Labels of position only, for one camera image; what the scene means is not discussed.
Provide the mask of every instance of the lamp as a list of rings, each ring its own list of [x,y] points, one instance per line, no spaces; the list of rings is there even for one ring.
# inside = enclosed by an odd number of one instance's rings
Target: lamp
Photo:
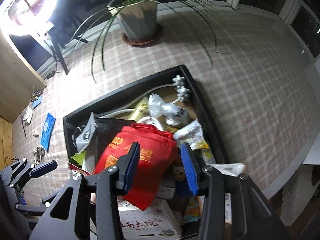
[[[23,36],[39,30],[50,18],[57,0],[15,0],[1,16],[1,26]]]

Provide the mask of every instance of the plant pot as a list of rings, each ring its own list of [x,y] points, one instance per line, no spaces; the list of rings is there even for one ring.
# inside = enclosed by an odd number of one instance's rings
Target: plant pot
[[[132,42],[150,41],[157,28],[157,3],[141,1],[127,6],[119,5],[125,0],[112,0],[108,4],[111,15],[117,15],[117,21],[127,38]]]

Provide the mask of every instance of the bright light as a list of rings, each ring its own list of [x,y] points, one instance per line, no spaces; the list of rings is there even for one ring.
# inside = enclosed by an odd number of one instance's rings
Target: bright light
[[[35,0],[27,0],[30,4],[33,4]],[[30,34],[36,30],[39,30],[50,18],[54,8],[56,7],[57,0],[44,0],[40,11],[34,15],[28,7],[26,2],[21,0],[14,3],[14,13],[21,13],[19,15],[18,24],[16,21],[12,21],[8,15],[8,12],[3,14],[1,19],[1,26],[10,34],[23,36]]]

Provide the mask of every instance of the barcode label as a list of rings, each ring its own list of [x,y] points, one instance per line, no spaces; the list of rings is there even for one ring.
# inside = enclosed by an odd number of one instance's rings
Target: barcode label
[[[43,125],[43,131],[46,132],[47,129],[48,129],[48,125],[49,123],[48,122],[45,122],[44,125]]]
[[[232,224],[231,195],[230,195],[230,193],[224,194],[224,204],[225,204],[224,222],[227,224]]]

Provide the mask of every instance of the black tray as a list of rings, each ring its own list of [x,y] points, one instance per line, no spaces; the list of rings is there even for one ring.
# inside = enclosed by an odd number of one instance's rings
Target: black tray
[[[229,163],[226,149],[223,145],[216,123],[210,110],[190,72],[185,65],[173,67],[138,81],[132,82],[114,90],[100,98],[82,106],[63,118],[64,137],[67,146],[69,162],[78,167],[79,164],[71,157],[77,152],[72,142],[72,133],[76,127],[85,124],[91,112],[102,114],[133,101],[146,91],[165,84],[172,84],[176,75],[185,77],[185,87],[190,89],[190,102],[199,122],[203,127],[204,138],[209,142],[217,163]]]

